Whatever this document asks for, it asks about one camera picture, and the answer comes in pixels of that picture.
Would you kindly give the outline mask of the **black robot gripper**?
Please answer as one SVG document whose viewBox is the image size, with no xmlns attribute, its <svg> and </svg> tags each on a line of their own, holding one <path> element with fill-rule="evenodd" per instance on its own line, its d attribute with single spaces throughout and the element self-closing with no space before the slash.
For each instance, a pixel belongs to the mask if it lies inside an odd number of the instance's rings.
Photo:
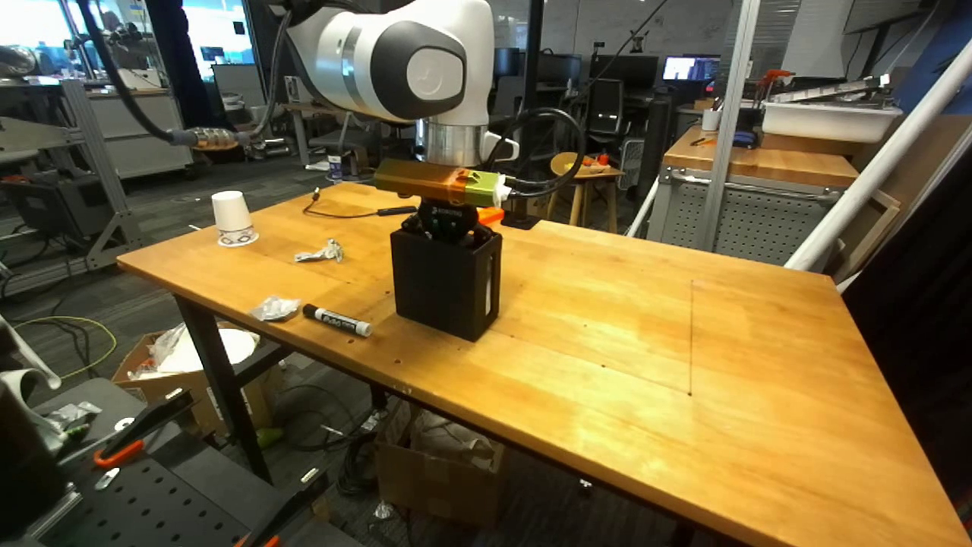
<svg viewBox="0 0 972 547">
<path fill-rule="evenodd" d="M 426 197 L 418 205 L 418 224 L 432 241 L 459 243 L 478 228 L 478 210 Z"/>
</svg>

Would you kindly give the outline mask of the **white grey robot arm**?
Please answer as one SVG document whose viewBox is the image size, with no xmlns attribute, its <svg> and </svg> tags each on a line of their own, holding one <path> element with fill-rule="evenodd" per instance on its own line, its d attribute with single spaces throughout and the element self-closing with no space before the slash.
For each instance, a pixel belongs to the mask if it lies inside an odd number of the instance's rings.
<svg viewBox="0 0 972 547">
<path fill-rule="evenodd" d="M 285 26 L 305 85 L 323 102 L 384 123 L 415 123 L 422 156 L 384 159 L 375 185 L 415 197 L 406 233 L 442 243 L 483 241 L 478 182 L 488 159 L 496 60 L 486 0 L 410 0 L 388 12 L 297 8 Z"/>
</svg>

